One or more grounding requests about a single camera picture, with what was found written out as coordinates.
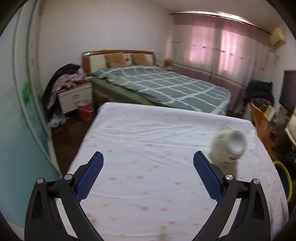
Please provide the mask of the glass sliding wardrobe door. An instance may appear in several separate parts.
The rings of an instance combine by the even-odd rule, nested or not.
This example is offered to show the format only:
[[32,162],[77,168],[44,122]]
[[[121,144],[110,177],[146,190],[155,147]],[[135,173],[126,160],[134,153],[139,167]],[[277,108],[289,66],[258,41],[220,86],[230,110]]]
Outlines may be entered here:
[[22,231],[39,177],[57,180],[38,60],[40,1],[27,1],[1,35],[1,213]]

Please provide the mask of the white paper cup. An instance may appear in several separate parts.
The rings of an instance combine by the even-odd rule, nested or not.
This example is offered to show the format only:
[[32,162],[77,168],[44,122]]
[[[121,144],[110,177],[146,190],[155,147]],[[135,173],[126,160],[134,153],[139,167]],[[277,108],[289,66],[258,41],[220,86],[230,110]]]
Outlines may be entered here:
[[245,135],[232,128],[220,128],[213,138],[210,159],[213,164],[234,166],[247,149]]

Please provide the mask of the wooden desk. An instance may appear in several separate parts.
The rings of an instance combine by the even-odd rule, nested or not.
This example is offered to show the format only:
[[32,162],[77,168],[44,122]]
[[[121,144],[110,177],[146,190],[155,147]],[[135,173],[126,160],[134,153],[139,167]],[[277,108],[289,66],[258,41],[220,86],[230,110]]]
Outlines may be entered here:
[[273,151],[274,141],[270,138],[270,133],[274,133],[271,123],[266,119],[264,113],[258,109],[253,103],[249,103],[254,125],[257,130],[257,135],[267,150],[270,158],[273,161],[279,161],[278,157]]

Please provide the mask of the white floral table cloth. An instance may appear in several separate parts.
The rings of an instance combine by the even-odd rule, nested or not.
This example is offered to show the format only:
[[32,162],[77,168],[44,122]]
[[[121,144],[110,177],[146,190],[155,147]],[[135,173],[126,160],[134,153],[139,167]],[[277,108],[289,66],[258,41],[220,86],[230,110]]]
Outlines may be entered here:
[[105,103],[69,172],[104,156],[103,168],[81,206],[104,240],[192,240],[216,201],[193,165],[197,151],[209,156],[222,128],[241,131],[247,149],[234,167],[238,180],[260,180],[271,236],[288,220],[285,191],[264,145],[248,120],[158,106]]

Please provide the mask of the red waste basket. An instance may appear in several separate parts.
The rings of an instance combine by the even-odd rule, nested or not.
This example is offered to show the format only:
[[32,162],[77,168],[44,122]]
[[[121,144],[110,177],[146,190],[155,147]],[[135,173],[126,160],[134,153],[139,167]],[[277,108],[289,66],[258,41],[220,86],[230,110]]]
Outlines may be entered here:
[[77,108],[81,120],[89,121],[93,117],[94,108],[89,100],[80,101]]

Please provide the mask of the black television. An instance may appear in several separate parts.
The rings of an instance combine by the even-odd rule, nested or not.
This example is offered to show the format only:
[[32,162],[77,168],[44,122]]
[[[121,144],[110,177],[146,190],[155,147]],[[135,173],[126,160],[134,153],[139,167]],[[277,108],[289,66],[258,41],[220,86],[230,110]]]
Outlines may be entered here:
[[293,112],[296,104],[296,71],[285,70],[279,103],[287,111]]

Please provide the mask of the white nightstand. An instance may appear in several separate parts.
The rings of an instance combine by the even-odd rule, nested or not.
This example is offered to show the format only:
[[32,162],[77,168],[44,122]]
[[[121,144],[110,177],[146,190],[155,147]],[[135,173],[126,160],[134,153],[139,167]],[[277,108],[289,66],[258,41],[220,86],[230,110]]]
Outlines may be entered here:
[[58,93],[58,99],[63,114],[71,112],[77,108],[81,101],[93,101],[92,83],[85,82],[73,88],[62,90]]

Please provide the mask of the black bag on desk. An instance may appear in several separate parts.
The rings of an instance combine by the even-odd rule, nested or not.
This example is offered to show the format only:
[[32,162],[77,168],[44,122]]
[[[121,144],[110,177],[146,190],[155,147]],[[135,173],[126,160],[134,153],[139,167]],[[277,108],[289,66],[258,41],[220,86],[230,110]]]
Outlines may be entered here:
[[262,98],[274,105],[273,83],[252,80],[245,90],[243,103],[246,105],[252,99]]

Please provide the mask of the clothes pile on nightstand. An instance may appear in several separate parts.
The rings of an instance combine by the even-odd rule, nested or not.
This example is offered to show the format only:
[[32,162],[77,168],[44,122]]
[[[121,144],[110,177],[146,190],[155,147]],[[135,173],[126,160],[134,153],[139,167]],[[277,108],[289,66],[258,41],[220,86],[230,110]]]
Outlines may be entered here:
[[62,114],[58,93],[88,82],[85,71],[76,64],[67,64],[59,68],[50,79],[41,98],[47,121],[56,114]]

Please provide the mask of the green plaid bed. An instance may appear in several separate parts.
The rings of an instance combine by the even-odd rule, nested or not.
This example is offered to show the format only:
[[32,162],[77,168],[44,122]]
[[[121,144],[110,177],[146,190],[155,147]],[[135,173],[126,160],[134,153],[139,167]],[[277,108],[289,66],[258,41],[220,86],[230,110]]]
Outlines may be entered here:
[[91,80],[111,90],[126,90],[127,98],[138,95],[154,105],[203,113],[225,115],[231,99],[223,87],[156,66],[100,68]]

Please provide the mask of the left brown pillow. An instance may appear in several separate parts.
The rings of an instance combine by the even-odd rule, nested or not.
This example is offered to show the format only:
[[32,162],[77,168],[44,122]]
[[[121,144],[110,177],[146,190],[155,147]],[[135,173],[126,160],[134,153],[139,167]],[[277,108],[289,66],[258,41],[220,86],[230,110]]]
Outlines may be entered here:
[[109,68],[126,66],[125,56],[122,52],[105,54],[104,57]]

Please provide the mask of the brown pillow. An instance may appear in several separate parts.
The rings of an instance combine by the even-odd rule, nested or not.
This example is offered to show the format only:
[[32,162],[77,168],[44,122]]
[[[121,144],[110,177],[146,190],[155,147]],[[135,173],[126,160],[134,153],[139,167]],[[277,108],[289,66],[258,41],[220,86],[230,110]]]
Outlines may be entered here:
[[125,56],[122,52],[105,54],[104,57],[109,68],[126,66]]
[[130,57],[134,65],[151,65],[151,62],[146,58],[144,53],[134,53]]

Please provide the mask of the right brown pillow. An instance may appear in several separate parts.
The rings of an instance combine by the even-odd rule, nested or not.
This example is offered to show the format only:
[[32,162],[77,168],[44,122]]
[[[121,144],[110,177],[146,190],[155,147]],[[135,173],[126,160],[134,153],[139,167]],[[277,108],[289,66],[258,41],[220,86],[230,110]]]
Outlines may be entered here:
[[144,53],[134,53],[130,57],[134,65],[151,65],[151,62],[146,58]]

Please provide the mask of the beige air conditioner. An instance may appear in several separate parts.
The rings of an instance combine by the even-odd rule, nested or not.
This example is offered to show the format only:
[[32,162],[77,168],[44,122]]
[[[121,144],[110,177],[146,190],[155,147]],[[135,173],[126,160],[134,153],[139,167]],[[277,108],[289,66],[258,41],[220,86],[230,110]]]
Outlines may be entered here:
[[286,42],[285,30],[279,27],[274,28],[270,35],[270,45],[273,49],[276,49]]

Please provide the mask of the picture frame on desk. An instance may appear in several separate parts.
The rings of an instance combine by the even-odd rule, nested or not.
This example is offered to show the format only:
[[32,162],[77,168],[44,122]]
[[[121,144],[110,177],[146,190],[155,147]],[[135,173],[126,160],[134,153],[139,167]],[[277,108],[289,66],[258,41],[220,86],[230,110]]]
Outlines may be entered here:
[[269,105],[265,112],[264,112],[264,117],[266,118],[267,121],[271,121],[275,115],[275,109],[273,106]]

